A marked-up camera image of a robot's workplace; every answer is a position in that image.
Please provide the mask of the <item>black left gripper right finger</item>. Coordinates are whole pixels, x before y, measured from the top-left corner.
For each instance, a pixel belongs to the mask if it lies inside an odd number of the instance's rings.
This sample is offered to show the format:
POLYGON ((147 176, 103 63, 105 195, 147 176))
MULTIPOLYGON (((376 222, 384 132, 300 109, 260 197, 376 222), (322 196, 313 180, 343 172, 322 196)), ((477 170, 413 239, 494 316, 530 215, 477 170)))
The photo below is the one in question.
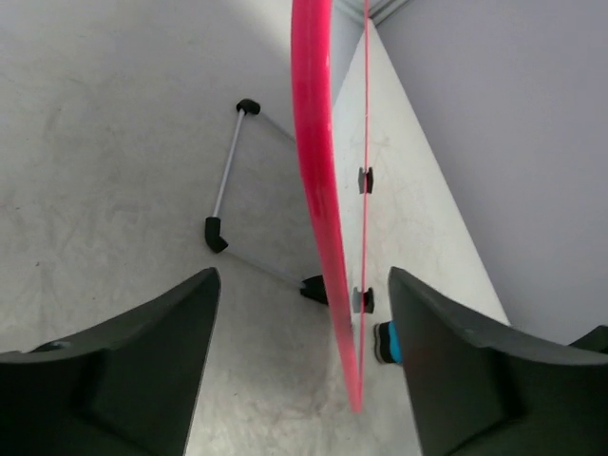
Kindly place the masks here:
POLYGON ((607 354, 471 310, 407 271, 389 302, 425 455, 603 455, 607 354))

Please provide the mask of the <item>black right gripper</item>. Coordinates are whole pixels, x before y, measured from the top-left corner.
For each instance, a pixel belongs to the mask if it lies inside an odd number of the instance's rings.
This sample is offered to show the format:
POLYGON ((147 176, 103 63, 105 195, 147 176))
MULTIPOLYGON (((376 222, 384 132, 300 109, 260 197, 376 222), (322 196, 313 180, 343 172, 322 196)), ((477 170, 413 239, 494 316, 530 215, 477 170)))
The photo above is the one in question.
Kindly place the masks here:
POLYGON ((589 352, 608 353, 608 327, 600 325, 583 337, 575 340, 570 347, 589 352))

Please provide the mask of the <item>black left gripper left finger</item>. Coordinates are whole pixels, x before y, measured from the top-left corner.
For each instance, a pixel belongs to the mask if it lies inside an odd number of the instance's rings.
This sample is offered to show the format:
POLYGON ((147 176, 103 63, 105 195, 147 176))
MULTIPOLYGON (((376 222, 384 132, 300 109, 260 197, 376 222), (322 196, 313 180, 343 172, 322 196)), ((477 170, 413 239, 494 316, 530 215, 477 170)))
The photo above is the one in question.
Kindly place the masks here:
POLYGON ((208 268, 32 351, 1 356, 5 455, 182 455, 220 296, 208 268))

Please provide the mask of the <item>blue whiteboard eraser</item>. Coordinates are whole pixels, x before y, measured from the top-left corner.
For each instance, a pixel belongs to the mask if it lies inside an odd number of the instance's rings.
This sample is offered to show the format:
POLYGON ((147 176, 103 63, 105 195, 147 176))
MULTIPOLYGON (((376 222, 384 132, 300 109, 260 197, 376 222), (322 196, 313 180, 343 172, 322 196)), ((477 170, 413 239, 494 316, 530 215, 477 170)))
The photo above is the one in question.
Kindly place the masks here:
POLYGON ((392 320, 373 325, 373 341, 374 355, 380 364, 402 364, 403 358, 392 320))

